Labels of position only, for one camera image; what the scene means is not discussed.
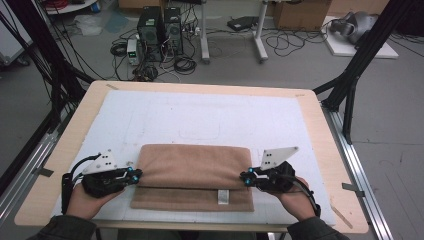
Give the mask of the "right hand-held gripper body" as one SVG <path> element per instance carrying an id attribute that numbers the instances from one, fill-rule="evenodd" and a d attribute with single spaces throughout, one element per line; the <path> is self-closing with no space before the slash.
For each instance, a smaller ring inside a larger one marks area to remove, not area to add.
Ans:
<path id="1" fill-rule="evenodd" d="M 265 150 L 261 165 L 255 169 L 256 187 L 261 191 L 288 192 L 293 186 L 295 170 L 287 160 L 298 150 L 298 147 Z"/>

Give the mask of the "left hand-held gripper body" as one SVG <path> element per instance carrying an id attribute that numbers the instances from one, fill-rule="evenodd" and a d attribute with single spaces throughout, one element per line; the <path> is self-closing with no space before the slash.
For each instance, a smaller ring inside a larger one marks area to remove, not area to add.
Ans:
<path id="1" fill-rule="evenodd" d="M 122 191 L 127 185 L 128 169 L 119 168 L 111 150 L 101 153 L 82 171 L 85 192 L 102 198 Z"/>

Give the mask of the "tan terry towel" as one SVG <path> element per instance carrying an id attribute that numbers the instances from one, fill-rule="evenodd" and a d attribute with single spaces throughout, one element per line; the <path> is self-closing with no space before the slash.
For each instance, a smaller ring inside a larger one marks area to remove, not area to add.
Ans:
<path id="1" fill-rule="evenodd" d="M 233 146 L 146 144 L 131 207 L 159 211 L 252 212 L 253 196 L 239 174 L 250 150 Z"/>

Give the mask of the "person's left hand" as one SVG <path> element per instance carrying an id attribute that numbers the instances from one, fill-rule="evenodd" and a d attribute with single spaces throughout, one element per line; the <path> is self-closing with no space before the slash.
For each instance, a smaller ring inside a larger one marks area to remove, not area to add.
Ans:
<path id="1" fill-rule="evenodd" d="M 106 203 L 120 194 L 121 192 L 116 192 L 101 198 L 95 198 L 88 195 L 81 184 L 77 184 L 72 191 L 66 214 L 90 220 L 97 215 Z"/>

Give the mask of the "person's right hand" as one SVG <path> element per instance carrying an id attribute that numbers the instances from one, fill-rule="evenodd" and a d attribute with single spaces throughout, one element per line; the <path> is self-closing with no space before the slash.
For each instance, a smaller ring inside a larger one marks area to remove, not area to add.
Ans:
<path id="1" fill-rule="evenodd" d="M 292 188 L 286 193 L 273 193 L 286 209 L 288 213 L 294 216 L 298 221 L 304 221 L 315 217 L 314 208 L 302 190 L 302 186 L 294 183 Z"/>

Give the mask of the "white foam mat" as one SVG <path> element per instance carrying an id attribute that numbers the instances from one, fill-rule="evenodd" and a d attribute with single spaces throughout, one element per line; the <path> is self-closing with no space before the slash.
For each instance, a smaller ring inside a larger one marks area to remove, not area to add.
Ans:
<path id="1" fill-rule="evenodd" d="M 287 161 L 312 188 L 322 220 L 335 225 L 305 120 L 297 98 L 112 90 L 74 163 L 84 169 L 85 157 L 111 150 L 119 167 L 138 168 L 142 146 L 186 144 L 247 148 L 250 167 L 256 167 L 265 150 L 298 147 Z M 136 187 L 128 187 L 107 203 L 97 220 L 205 224 L 291 224 L 295 220 L 275 197 L 258 189 L 250 189 L 252 212 L 192 212 L 134 209 Z"/>

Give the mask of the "black computer tower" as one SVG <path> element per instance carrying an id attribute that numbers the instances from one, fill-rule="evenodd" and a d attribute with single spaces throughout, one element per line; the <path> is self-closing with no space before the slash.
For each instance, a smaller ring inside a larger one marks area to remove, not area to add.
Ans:
<path id="1" fill-rule="evenodd" d="M 145 6 L 142 9 L 137 31 L 145 48 L 146 60 L 160 62 L 162 60 L 160 48 L 165 41 L 165 27 L 159 6 Z"/>
<path id="2" fill-rule="evenodd" d="M 164 9 L 164 24 L 168 50 L 174 55 L 182 55 L 183 41 L 179 7 L 167 7 Z"/>

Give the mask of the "black flat device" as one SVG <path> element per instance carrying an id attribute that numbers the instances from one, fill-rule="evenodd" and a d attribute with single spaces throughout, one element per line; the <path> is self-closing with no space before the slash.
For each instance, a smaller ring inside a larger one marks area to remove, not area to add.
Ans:
<path id="1" fill-rule="evenodd" d="M 258 18 L 253 16 L 244 16 L 236 19 L 232 19 L 227 22 L 227 26 L 234 31 L 241 31 L 250 29 L 252 26 L 258 23 Z"/>

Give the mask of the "clear plastic bag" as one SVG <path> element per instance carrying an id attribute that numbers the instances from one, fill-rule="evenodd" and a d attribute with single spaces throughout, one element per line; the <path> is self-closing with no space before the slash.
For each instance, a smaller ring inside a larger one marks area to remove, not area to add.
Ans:
<path id="1" fill-rule="evenodd" d="M 101 18 L 92 15 L 77 15 L 74 18 L 76 26 L 83 36 L 97 36 L 102 32 Z"/>

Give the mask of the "brown cardboard box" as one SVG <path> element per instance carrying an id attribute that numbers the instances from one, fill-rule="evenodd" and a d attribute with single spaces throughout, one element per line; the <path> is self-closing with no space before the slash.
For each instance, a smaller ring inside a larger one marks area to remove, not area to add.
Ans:
<path id="1" fill-rule="evenodd" d="M 318 31 L 332 0 L 298 0 L 298 3 L 277 3 L 273 20 L 275 27 L 285 30 Z"/>

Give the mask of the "white floor board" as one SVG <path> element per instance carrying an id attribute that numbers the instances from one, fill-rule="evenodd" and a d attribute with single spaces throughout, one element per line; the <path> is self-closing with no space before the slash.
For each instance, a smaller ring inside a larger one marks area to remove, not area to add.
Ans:
<path id="1" fill-rule="evenodd" d="M 354 46 L 339 33 L 333 33 L 329 30 L 330 22 L 333 19 L 333 16 L 326 16 L 321 29 L 321 33 L 325 38 L 327 47 L 334 56 L 353 57 L 356 54 L 356 49 Z M 398 53 L 393 50 L 387 43 L 384 43 L 376 54 L 376 58 L 397 59 Z"/>

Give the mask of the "grey headset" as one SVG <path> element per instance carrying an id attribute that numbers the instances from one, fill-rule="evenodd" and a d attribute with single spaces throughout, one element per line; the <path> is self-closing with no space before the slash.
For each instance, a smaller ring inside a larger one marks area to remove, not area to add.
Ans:
<path id="1" fill-rule="evenodd" d="M 349 12 L 342 18 L 333 19 L 330 22 L 330 31 L 337 32 L 351 44 L 356 44 L 372 29 L 377 19 L 377 16 L 364 11 Z"/>

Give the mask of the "aluminium rail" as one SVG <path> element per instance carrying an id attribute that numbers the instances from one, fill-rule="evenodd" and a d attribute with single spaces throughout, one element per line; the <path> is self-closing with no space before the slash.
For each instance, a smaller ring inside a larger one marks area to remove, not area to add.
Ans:
<path id="1" fill-rule="evenodd" d="M 44 168 L 47 159 L 69 124 L 74 111 L 63 111 L 57 122 L 49 112 L 13 162 L 0 176 L 0 228 L 37 177 L 34 170 Z"/>
<path id="2" fill-rule="evenodd" d="M 351 184 L 365 192 L 365 197 L 356 197 L 359 200 L 366 222 L 372 230 L 374 237 L 377 240 L 394 240 L 360 158 L 354 146 L 348 143 L 342 133 L 342 117 L 338 112 L 331 112 L 325 108 L 322 108 L 322 110 L 351 180 Z"/>

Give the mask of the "black metal frame stand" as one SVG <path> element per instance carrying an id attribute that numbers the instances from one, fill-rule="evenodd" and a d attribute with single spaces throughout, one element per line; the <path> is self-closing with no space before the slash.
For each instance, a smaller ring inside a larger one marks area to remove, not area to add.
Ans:
<path id="1" fill-rule="evenodd" d="M 91 84 L 95 79 L 75 68 L 65 59 L 45 20 L 31 0 L 5 0 L 5 2 L 40 53 L 37 55 L 34 52 L 0 11 L 0 21 L 33 60 L 43 80 L 51 86 L 49 94 L 51 111 L 48 115 L 48 123 L 49 127 L 53 129 L 62 122 L 61 113 L 64 107 L 77 104 L 84 97 L 86 91 L 80 80 Z"/>
<path id="2" fill-rule="evenodd" d="M 419 2 L 420 0 L 389 0 L 345 70 L 338 77 L 313 90 L 319 95 L 331 89 L 329 96 L 322 101 L 322 105 L 330 112 L 337 112 L 342 101 L 345 101 L 342 135 L 349 145 L 352 144 L 351 126 L 358 81 L 391 33 Z"/>

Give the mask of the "white desk frame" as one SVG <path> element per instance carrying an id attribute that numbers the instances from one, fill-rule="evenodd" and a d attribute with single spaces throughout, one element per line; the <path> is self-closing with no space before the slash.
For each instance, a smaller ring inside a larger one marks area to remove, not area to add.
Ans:
<path id="1" fill-rule="evenodd" d="M 201 28 L 200 28 L 200 45 L 201 45 L 201 59 L 204 63 L 210 63 L 209 46 L 206 33 L 206 3 L 207 0 L 200 0 L 201 4 Z M 260 0 L 261 8 L 258 16 L 257 28 L 252 32 L 255 46 L 259 54 L 259 62 L 264 63 L 268 59 L 268 54 L 265 50 L 263 41 L 261 39 L 262 29 L 265 21 L 266 11 L 268 8 L 269 0 Z"/>

